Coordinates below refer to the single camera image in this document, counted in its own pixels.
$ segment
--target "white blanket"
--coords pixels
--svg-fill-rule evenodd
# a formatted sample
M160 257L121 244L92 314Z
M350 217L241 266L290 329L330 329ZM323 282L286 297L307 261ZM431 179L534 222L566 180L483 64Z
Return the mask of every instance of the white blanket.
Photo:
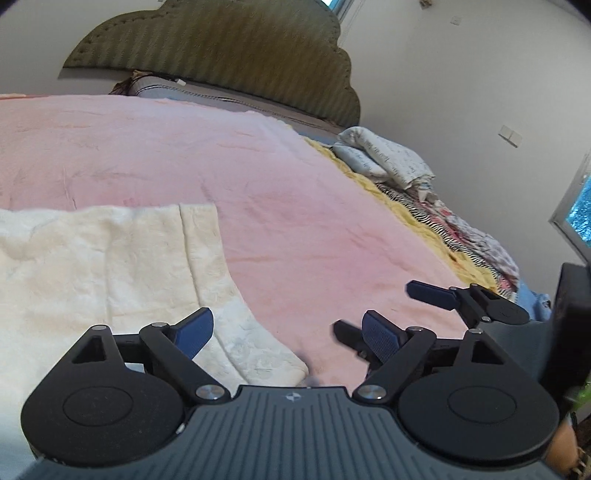
M232 392L305 378L232 281L213 205L0 210L0 478L32 460L20 409L88 327L135 333L201 306L215 329L195 361Z

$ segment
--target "pink blanket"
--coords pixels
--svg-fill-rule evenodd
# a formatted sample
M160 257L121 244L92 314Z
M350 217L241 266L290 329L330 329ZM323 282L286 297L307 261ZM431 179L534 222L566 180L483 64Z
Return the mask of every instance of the pink blanket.
M366 365L334 342L338 319L374 309L439 336L455 313L410 300L416 279L458 285L391 212L284 123L172 100L0 100L0 207L80 209L213 202L230 273L256 319L321 384Z

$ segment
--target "light switch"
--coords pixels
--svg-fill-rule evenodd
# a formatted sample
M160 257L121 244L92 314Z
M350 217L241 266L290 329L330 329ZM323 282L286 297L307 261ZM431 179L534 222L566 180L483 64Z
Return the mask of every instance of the light switch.
M511 137L511 134L513 133L513 130L511 128L509 128L506 125L503 125L501 127L501 131L499 132L499 135L504 138L505 140L509 140Z
M511 136L508 138L509 143L515 148L521 145L521 140L521 135L515 131L511 132Z

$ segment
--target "logo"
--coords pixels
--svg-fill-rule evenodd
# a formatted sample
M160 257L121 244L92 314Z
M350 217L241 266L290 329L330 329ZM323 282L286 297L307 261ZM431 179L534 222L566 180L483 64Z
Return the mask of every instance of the logo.
M291 392L291 393L287 394L285 397L290 402L297 402L298 400L301 400L301 395L296 392Z

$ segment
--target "window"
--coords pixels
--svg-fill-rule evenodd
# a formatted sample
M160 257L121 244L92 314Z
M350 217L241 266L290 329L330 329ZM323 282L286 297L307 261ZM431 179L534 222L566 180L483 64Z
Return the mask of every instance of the window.
M349 9L352 0L322 0L341 20Z
M550 222L566 237L575 251L591 264L591 153L579 167Z

